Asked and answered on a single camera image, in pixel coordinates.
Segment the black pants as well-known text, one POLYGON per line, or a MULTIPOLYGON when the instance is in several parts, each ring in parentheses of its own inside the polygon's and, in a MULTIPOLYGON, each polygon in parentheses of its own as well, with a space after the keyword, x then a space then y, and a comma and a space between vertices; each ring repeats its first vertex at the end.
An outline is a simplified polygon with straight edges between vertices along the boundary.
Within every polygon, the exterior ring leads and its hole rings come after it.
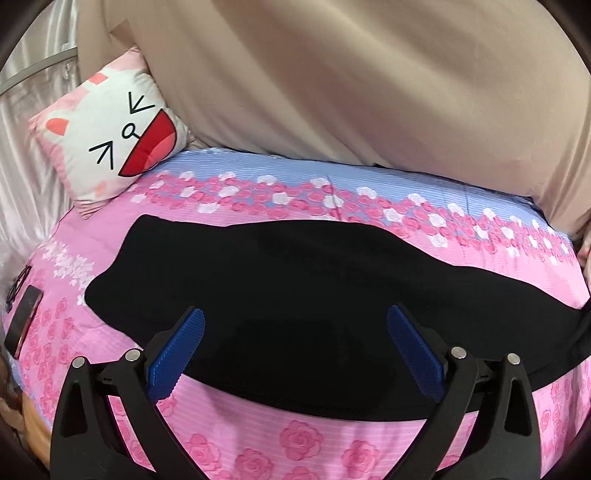
POLYGON ((144 215, 85 301, 139 345, 197 307, 205 332, 188 377, 332 419, 408 421, 433 409, 388 335, 394 304, 477 357, 518 354, 534 389, 590 354, 588 308, 358 223, 216 227, 144 215))

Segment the brown furry item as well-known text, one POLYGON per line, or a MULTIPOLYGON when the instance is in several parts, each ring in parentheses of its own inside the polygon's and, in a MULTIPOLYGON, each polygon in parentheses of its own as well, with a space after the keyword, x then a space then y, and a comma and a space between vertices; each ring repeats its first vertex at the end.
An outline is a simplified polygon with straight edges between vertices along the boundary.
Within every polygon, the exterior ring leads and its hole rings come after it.
POLYGON ((50 430, 37 413, 32 400, 16 384, 4 357, 1 357, 0 369, 1 418, 16 432, 16 438, 32 460, 48 470, 50 430))

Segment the black smartphone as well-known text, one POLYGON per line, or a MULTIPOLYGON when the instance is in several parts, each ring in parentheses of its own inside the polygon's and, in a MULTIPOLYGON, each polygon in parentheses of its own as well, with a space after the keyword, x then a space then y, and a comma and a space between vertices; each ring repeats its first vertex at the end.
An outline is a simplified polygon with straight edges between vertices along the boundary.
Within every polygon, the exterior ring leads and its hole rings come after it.
POLYGON ((42 290, 33 285, 29 285, 12 317, 12 321, 4 340, 4 345, 7 352, 15 360, 19 359, 24 340, 28 334, 30 325, 37 312, 42 297, 42 290))

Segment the pink rose bed sheet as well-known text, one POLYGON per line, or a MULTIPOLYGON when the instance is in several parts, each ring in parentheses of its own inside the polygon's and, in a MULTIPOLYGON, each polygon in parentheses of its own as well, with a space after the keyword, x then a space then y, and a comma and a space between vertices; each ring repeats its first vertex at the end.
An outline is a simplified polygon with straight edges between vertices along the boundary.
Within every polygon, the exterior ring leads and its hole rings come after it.
MULTIPOLYGON (((526 199, 389 169, 221 149, 183 152, 93 216, 64 215, 30 257, 27 283, 44 295, 12 368, 33 436, 49 434, 76 356, 112 360, 132 345, 90 311, 84 293, 143 214, 217 226, 366 223, 447 263, 528 282, 575 308, 589 296, 569 238, 526 199)), ((287 413, 188 378, 158 407, 213 479, 376 479, 421 428, 420 421, 366 423, 287 413)))

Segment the white cat face pillow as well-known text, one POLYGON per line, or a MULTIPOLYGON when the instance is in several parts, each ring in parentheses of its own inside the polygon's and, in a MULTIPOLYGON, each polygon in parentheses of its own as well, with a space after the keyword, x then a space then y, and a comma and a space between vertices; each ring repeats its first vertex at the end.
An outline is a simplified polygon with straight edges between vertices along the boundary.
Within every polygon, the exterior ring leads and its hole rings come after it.
POLYGON ((135 46, 31 117, 28 128, 82 217, 191 141, 135 46))

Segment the beige curtain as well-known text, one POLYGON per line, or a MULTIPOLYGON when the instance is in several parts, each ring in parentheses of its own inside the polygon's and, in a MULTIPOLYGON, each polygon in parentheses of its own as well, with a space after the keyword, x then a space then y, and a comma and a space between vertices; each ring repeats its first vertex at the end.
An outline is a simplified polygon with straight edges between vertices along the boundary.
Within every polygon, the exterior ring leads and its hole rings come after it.
POLYGON ((83 76, 130 47, 204 146, 427 172, 590 219, 590 74, 536 1, 82 1, 83 76))

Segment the silver satin curtain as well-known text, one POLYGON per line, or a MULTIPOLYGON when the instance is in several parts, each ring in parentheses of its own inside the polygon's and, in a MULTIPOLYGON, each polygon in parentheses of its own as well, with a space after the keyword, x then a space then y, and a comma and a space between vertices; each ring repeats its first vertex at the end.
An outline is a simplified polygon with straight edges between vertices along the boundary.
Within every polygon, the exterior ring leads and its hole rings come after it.
POLYGON ((77 46, 76 1, 1 3, 2 30, 16 23, 12 8, 24 8, 22 34, 1 42, 1 280, 22 269, 33 250, 70 209, 50 161, 29 132, 28 120, 80 83, 75 55, 54 57, 77 46))

